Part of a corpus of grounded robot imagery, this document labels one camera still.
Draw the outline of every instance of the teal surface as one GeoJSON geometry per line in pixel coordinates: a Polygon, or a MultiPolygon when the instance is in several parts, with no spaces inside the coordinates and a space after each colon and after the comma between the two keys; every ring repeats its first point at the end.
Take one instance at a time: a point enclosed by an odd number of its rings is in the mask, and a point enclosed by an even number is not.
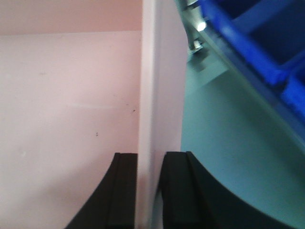
{"type": "Polygon", "coordinates": [[[181,150],[242,200],[305,229],[303,142],[212,52],[188,62],[181,150]]]}

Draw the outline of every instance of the white panel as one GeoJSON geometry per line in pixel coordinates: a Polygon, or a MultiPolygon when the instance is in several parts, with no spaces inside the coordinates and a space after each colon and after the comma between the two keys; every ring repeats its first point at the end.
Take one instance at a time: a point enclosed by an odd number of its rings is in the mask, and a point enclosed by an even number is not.
{"type": "Polygon", "coordinates": [[[144,0],[136,228],[150,227],[166,151],[179,151],[187,40],[173,0],[144,0]]]}

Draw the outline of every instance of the blue plastic bin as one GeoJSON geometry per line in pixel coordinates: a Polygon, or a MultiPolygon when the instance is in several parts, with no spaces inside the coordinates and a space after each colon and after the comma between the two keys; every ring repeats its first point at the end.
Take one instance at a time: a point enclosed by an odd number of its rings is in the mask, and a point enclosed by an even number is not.
{"type": "Polygon", "coordinates": [[[305,63],[293,71],[281,98],[305,122],[305,63]]]}
{"type": "Polygon", "coordinates": [[[304,0],[200,0],[207,17],[270,85],[305,58],[304,0]]]}

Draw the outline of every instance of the pink wall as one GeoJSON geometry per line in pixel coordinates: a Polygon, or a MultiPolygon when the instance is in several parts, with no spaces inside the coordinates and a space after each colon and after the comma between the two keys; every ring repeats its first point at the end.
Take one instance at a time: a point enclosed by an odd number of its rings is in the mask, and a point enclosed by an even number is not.
{"type": "Polygon", "coordinates": [[[2,0],[0,35],[141,30],[142,0],[2,0]]]}
{"type": "Polygon", "coordinates": [[[142,0],[2,0],[0,227],[62,229],[137,152],[142,0]]]}

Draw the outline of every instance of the blue storage bin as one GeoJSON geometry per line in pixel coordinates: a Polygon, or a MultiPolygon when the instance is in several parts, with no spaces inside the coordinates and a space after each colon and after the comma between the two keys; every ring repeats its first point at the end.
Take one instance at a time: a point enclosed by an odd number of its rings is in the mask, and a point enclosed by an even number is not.
{"type": "Polygon", "coordinates": [[[305,63],[293,71],[281,98],[305,122],[305,63]]]}
{"type": "Polygon", "coordinates": [[[202,13],[275,85],[305,58],[305,1],[200,0],[202,13]]]}

